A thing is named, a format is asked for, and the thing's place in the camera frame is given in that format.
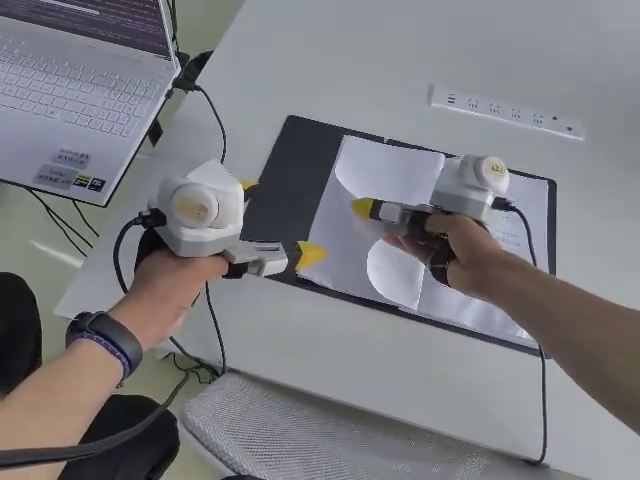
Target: black folder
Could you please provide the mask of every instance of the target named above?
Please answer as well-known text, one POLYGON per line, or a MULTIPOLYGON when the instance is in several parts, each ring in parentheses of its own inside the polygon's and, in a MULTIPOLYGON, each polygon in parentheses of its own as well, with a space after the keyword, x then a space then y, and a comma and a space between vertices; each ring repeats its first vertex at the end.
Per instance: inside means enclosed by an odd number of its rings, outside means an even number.
MULTIPOLYGON (((417 145, 409 145, 395 140, 386 140, 385 142, 383 137, 291 115, 285 120, 280 135, 260 176, 260 183, 253 191, 251 202, 244 216, 244 227, 242 230, 243 240, 291 242, 306 240, 309 237, 311 225, 315 218, 320 199, 324 193, 325 185, 337 159, 343 137, 346 135, 398 147, 437 152, 437 150, 417 145)), ((455 156, 445 152, 438 153, 443 153, 447 158, 455 156)), ((515 170, 510 170, 510 173, 549 182, 547 222, 549 271, 555 275, 556 182, 548 178, 515 170)), ((271 277, 271 279, 347 302, 399 315, 420 323, 434 325, 507 348, 538 355, 536 348, 514 344, 506 340, 467 330, 463 327, 430 320, 384 303, 336 292, 299 278, 293 272, 276 275, 271 277)))

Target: power strip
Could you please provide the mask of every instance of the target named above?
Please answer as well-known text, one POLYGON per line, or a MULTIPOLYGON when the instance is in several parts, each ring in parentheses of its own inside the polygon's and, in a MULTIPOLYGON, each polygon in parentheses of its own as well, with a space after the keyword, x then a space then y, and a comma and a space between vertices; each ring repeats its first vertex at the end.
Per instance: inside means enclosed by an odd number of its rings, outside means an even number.
POLYGON ((503 122, 535 128, 574 140, 584 140, 585 137, 584 127, 580 120, 576 118, 562 117, 527 107, 519 107, 438 85, 433 87, 431 106, 502 120, 503 122))

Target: gray mesh seat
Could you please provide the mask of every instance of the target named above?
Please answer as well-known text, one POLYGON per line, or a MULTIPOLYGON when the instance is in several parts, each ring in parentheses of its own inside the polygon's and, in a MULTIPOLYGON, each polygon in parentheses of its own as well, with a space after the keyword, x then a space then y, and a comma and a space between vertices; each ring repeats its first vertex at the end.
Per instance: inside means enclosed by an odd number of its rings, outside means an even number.
POLYGON ((181 427, 229 471, 264 479, 544 480, 521 460, 228 373, 181 427))

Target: white desk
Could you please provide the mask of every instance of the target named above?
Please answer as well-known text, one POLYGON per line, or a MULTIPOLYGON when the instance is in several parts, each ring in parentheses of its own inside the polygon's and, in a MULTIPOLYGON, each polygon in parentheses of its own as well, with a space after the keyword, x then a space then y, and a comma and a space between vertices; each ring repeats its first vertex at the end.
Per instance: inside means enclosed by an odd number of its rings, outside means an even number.
MULTIPOLYGON (((200 83, 225 121, 239 178, 260 175, 288 114, 490 152, 554 178, 558 275, 637 308, 639 14, 640 4, 622 0, 248 0, 200 83), (587 140, 430 109, 430 83, 581 118, 587 140)), ((203 98, 190 95, 158 147, 169 157, 139 160, 138 188, 111 216, 59 314, 116 301, 117 230, 161 177, 218 155, 217 132, 203 98)), ((213 300, 236 369, 516 455, 539 453, 535 357, 269 280, 216 282, 213 300)), ((202 303, 180 338, 219 358, 202 303)), ((636 476, 638 437, 553 363, 548 385, 548 461, 589 478, 636 476)))

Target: white paper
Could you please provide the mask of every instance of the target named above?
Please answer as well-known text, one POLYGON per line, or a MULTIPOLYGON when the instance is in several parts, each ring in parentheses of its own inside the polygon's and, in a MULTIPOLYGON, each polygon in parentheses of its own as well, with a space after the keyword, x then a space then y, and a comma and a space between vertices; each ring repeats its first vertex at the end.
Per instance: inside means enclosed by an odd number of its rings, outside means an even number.
MULTIPOLYGON (((345 137, 309 235, 309 241, 329 253, 300 275, 425 318, 535 346, 503 311, 441 285, 421 262, 381 240, 382 224, 352 212, 351 201, 362 197, 427 203, 444 161, 443 155, 432 152, 345 137)), ((507 198, 526 215, 538 265, 548 271, 548 183, 512 175, 507 198)), ((496 212, 488 228, 506 250, 530 261, 526 231, 517 215, 496 212)))

